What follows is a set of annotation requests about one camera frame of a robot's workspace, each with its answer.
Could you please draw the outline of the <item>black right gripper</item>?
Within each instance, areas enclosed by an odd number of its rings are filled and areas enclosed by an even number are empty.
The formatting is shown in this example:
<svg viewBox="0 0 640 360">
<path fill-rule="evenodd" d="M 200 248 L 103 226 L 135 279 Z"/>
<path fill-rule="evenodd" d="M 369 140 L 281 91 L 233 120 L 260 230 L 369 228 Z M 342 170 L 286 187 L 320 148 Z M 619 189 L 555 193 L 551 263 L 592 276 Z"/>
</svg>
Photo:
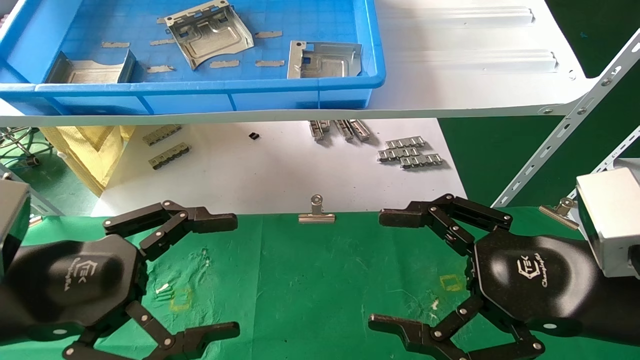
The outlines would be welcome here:
<svg viewBox="0 0 640 360">
<path fill-rule="evenodd" d="M 405 209 L 382 209 L 378 221 L 384 227 L 428 227 L 458 255 L 474 253 L 478 291 L 499 321 L 511 323 L 507 331 L 513 342 L 466 352 L 451 338 L 485 310 L 481 296 L 468 297 L 435 326 L 371 314 L 370 330 L 398 336 L 407 352 L 435 360 L 535 360 L 546 346 L 528 328 L 556 337 L 585 332 L 585 304 L 600 272 L 585 241 L 510 234 L 509 214 L 453 194 L 411 201 Z M 459 221 L 493 233 L 474 245 Z"/>
</svg>

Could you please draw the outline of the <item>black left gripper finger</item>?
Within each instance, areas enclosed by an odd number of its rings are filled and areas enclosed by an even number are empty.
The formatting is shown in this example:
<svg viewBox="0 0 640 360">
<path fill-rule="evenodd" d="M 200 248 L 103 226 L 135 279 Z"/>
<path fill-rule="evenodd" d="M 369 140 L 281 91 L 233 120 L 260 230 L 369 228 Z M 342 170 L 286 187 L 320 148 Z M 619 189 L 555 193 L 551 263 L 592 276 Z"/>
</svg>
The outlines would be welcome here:
<svg viewBox="0 0 640 360">
<path fill-rule="evenodd" d="M 153 230 L 153 233 L 139 242 L 142 257 L 153 262 L 189 233 L 210 234 L 236 230 L 238 217 L 233 213 L 210 214 L 203 206 L 183 207 L 165 200 L 106 219 L 103 227 L 106 235 L 119 235 L 123 238 Z"/>
</svg>

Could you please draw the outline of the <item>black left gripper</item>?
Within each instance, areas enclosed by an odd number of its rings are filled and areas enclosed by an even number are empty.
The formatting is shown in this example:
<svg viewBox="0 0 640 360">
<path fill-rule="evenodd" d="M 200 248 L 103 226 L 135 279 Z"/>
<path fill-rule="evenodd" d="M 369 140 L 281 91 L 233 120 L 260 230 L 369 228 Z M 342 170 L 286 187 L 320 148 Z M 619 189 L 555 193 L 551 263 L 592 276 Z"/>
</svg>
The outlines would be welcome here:
<svg viewBox="0 0 640 360">
<path fill-rule="evenodd" d="M 157 344 L 145 360 L 198 360 L 208 344 L 240 335 L 235 321 L 169 333 L 140 303 L 147 279 L 139 250 L 116 234 L 21 246 L 7 269 L 7 340 L 58 341 L 84 331 L 62 352 L 65 360 L 127 360 L 95 343 L 132 319 Z"/>
</svg>

